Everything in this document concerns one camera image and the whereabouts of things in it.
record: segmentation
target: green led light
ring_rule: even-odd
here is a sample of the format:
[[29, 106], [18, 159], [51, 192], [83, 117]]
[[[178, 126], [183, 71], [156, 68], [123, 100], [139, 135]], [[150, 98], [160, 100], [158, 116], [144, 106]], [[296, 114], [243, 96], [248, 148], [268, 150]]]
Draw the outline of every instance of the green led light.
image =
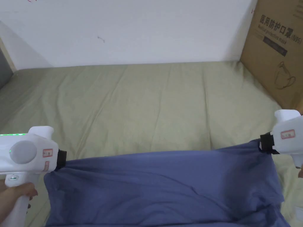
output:
[[26, 133], [20, 133], [20, 134], [0, 134], [0, 136], [23, 136], [26, 135]]

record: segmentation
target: mattress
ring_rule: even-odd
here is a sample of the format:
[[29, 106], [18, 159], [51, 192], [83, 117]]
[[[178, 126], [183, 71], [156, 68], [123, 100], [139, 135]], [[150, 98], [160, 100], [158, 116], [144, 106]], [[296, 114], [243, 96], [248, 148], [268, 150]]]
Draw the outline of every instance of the mattress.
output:
[[[169, 150], [208, 150], [256, 139], [279, 105], [240, 62], [80, 66], [17, 71], [0, 90], [0, 133], [49, 125], [68, 160]], [[303, 185], [291, 157], [273, 156], [285, 202], [300, 226]], [[26, 226], [50, 205], [41, 175]]]

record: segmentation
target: black label on box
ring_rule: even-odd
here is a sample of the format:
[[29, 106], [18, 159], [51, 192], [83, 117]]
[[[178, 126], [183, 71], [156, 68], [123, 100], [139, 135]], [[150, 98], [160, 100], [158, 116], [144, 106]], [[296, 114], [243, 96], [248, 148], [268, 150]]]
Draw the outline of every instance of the black label on box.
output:
[[281, 47], [279, 44], [277, 44], [274, 41], [272, 41], [271, 39], [269, 39], [266, 36], [264, 36], [263, 42], [265, 42], [268, 46], [270, 46], [271, 48], [273, 48], [274, 50], [276, 50], [278, 53], [282, 54], [284, 57], [286, 56], [287, 50], [284, 49], [283, 47]]

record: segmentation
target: blue cloth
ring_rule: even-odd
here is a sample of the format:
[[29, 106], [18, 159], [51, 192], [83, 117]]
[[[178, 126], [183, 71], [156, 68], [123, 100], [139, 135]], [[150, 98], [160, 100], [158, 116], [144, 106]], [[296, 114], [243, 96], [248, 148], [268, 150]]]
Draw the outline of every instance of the blue cloth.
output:
[[272, 157], [258, 147], [68, 161], [44, 178], [47, 226], [289, 226]]

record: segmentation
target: red label sticker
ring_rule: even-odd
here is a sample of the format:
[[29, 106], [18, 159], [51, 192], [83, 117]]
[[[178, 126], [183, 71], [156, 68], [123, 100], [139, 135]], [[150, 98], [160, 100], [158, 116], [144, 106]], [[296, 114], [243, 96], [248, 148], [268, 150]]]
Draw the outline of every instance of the red label sticker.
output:
[[295, 138], [295, 137], [296, 137], [296, 133], [295, 133], [295, 131], [293, 129], [281, 132], [281, 139], [282, 140], [284, 140], [284, 139], [290, 139], [290, 138]]
[[45, 149], [43, 150], [43, 158], [53, 156], [53, 149]]
[[49, 162], [45, 162], [43, 171], [48, 171], [48, 168], [49, 168]]

